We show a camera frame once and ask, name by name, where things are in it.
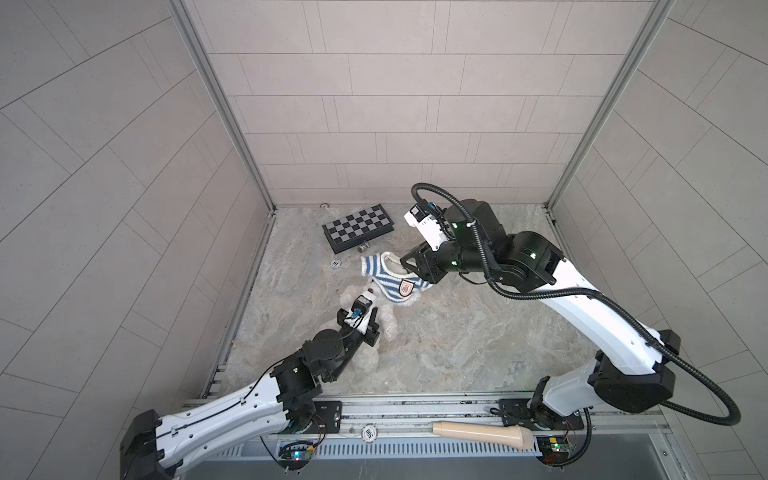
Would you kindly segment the white teddy bear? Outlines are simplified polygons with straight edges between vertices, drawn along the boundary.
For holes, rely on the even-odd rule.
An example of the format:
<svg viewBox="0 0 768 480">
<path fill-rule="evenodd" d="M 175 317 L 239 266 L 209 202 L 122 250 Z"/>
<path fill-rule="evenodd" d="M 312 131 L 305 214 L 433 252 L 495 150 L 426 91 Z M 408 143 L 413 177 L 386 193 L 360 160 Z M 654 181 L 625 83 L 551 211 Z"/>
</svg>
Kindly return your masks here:
<svg viewBox="0 0 768 480">
<path fill-rule="evenodd" d="M 367 327 L 371 327 L 379 334 L 376 343 L 371 346 L 364 340 L 360 332 L 352 333 L 343 340 L 346 350 L 346 359 L 351 362 L 352 369 L 366 374 L 372 374 L 379 365 L 379 349 L 382 341 L 391 342 L 398 334 L 397 319 L 394 315 L 394 304 L 389 301 L 383 291 L 373 282 L 370 282 L 365 290 L 357 287 L 347 287 L 341 295 L 343 306 L 351 304 L 359 295 L 367 297 L 373 302 L 375 313 L 369 315 Z"/>
</svg>

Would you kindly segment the right circuit board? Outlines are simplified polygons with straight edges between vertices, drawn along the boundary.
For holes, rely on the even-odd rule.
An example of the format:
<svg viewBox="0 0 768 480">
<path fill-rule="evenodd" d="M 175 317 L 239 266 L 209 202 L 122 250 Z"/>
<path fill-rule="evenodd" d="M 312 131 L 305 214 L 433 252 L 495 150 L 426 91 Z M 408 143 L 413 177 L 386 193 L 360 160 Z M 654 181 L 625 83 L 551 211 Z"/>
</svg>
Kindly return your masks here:
<svg viewBox="0 0 768 480">
<path fill-rule="evenodd" d="M 573 444 L 565 436 L 536 436 L 540 452 L 538 460 L 545 465 L 564 463 L 570 458 Z"/>
</svg>

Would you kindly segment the left circuit board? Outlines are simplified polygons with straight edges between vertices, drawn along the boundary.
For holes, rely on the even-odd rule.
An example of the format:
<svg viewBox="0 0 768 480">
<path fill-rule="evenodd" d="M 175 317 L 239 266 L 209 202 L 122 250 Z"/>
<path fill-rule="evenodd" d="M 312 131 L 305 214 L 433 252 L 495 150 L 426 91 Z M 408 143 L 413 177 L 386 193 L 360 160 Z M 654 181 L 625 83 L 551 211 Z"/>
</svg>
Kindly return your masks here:
<svg viewBox="0 0 768 480">
<path fill-rule="evenodd" d="M 278 462 L 287 471 L 299 471 L 309 464 L 317 447 L 311 441 L 296 441 L 283 445 L 278 450 Z"/>
</svg>

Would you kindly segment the blue white striped sweater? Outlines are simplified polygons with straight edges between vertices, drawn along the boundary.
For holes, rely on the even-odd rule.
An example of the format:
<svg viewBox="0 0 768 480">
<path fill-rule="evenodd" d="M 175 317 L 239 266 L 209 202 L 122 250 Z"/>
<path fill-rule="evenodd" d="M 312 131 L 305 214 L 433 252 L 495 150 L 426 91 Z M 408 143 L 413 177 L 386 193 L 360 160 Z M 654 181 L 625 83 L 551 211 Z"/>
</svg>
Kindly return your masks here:
<svg viewBox="0 0 768 480">
<path fill-rule="evenodd" d="M 433 287 L 415 273 L 407 271 L 401 259 L 389 251 L 362 257 L 361 275 L 370 278 L 384 297 L 394 304 L 405 304 Z"/>
</svg>

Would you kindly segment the black white chessboard box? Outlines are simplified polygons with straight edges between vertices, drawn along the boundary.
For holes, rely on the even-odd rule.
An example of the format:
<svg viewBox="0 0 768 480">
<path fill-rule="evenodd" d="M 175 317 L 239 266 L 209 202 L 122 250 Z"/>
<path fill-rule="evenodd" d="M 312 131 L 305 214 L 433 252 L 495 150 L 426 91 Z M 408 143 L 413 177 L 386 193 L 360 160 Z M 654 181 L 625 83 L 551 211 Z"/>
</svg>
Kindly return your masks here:
<svg viewBox="0 0 768 480">
<path fill-rule="evenodd" d="M 394 222 L 381 204 L 346 215 L 322 226 L 332 251 L 342 253 L 394 231 Z"/>
</svg>

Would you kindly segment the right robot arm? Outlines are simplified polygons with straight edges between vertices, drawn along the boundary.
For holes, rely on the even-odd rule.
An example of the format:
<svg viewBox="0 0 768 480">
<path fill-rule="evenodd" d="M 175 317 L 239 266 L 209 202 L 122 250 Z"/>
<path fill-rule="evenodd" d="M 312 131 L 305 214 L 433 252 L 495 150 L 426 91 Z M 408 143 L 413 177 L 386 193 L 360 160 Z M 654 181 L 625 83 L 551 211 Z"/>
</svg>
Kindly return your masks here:
<svg viewBox="0 0 768 480">
<path fill-rule="evenodd" d="M 536 232 L 506 233 L 484 201 L 469 199 L 463 205 L 474 216 L 484 247 L 477 248 L 466 219 L 456 207 L 436 218 L 415 204 L 404 218 L 424 241 L 402 257 L 402 266 L 436 284 L 449 272 L 479 272 L 481 261 L 486 259 L 495 283 L 542 295 L 545 305 L 598 348 L 585 365 L 543 378 L 530 403 L 532 414 L 565 417 L 600 403 L 641 413 L 672 397 L 675 375 L 662 354 L 596 299 L 594 286 L 559 248 Z"/>
</svg>

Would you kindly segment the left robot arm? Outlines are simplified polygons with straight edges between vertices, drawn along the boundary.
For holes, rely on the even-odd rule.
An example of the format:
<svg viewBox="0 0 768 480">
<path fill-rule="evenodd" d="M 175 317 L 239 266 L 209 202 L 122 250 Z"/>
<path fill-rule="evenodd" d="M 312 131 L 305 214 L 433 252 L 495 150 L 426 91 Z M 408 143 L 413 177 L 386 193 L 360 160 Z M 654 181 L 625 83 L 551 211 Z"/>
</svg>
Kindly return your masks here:
<svg viewBox="0 0 768 480">
<path fill-rule="evenodd" d="M 253 437 L 304 431 L 322 385 L 339 379 L 362 344 L 376 344 L 377 314 L 375 306 L 341 309 L 337 330 L 320 331 L 244 388 L 180 413 L 137 415 L 120 442 L 119 477 L 178 479 Z"/>
</svg>

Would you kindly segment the circuit board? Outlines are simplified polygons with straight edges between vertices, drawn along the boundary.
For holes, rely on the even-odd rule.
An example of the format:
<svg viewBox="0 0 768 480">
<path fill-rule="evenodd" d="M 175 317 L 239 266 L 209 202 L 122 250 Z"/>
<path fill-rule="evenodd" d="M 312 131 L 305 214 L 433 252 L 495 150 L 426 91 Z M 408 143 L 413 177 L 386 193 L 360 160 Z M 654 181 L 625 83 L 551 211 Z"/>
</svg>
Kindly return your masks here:
<svg viewBox="0 0 768 480">
<path fill-rule="evenodd" d="M 311 441 L 296 441 L 283 445 L 278 450 L 278 462 L 287 471 L 299 471 L 309 464 L 317 447 Z"/>
<path fill-rule="evenodd" d="M 545 465 L 564 463 L 570 458 L 573 444 L 565 436 L 536 436 L 540 452 L 538 460 Z"/>
</svg>

